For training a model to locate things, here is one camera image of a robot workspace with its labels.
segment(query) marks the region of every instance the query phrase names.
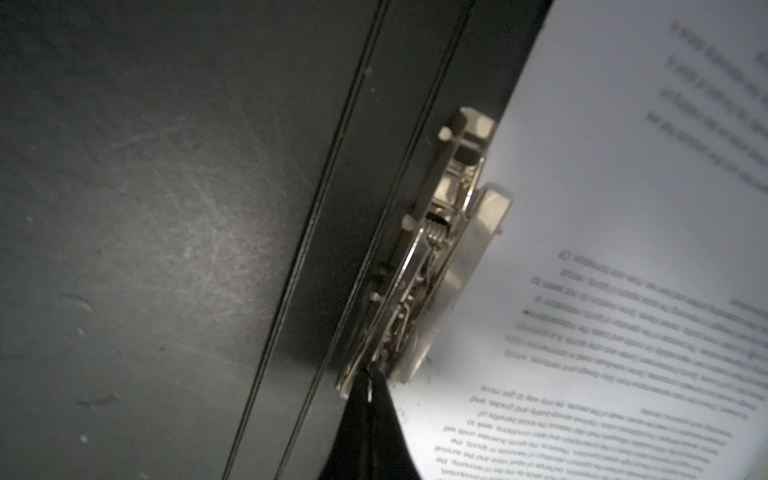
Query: dark gray surface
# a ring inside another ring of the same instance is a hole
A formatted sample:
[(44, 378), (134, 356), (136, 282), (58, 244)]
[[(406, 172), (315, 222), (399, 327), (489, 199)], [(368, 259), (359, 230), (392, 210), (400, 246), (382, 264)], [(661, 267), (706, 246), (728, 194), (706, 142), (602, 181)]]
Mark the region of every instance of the dark gray surface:
[(221, 475), (374, 8), (4, 5), (0, 477)]
[[(335, 397), (313, 416), (296, 450), (285, 424), (300, 420), (313, 382), (331, 346), (368, 245), (398, 173), (408, 157), (422, 114), (447, 65), (447, 49), (469, 2), (392, 2), (384, 14), (371, 58), (343, 132), (339, 155), (319, 210), (306, 263), (253, 404), (231, 478), (316, 478), (330, 452), (344, 402)], [(262, 458), (274, 458), (265, 464)], [(280, 459), (284, 464), (281, 470)]]

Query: metal lever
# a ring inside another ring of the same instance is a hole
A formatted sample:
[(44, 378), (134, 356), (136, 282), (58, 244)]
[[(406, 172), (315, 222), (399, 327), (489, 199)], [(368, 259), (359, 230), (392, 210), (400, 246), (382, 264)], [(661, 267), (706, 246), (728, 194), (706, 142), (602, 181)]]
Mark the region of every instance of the metal lever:
[(371, 320), (336, 384), (342, 396), (362, 367), (410, 381), (496, 235), (511, 200), (476, 187), (494, 129), (491, 118), (463, 107), (440, 130), (447, 166), (424, 217), (402, 220), (402, 258), (386, 291), (370, 297)]

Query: ring binder mechanism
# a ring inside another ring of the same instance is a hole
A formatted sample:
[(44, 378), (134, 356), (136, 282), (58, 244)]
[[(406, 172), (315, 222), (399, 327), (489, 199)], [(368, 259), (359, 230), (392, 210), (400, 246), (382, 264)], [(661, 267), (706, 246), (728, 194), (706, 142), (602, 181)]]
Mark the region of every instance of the ring binder mechanism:
[(498, 232), (511, 198), (497, 187), (477, 188), (495, 126), (462, 107), (440, 130), (439, 155), (447, 166), (424, 217), (403, 217), (391, 262), (398, 267), (366, 299), (364, 322), (336, 384), (345, 398), (361, 368), (410, 381)]

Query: screw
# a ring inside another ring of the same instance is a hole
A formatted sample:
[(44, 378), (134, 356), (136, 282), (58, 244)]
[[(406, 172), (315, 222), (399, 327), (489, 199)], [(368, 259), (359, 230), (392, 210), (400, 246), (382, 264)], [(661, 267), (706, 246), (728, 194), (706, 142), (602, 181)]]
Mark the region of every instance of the screw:
[(440, 141), (449, 141), (453, 138), (453, 132), (449, 127), (443, 127), (440, 132), (437, 133), (437, 138)]

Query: white paper sheet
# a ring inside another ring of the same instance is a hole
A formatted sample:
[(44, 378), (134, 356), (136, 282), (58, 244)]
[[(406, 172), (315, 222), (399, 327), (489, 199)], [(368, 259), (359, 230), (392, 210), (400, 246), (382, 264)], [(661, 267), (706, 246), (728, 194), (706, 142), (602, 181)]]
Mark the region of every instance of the white paper sheet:
[(425, 480), (741, 479), (768, 439), (768, 3), (555, 2), (515, 204), (412, 384)]

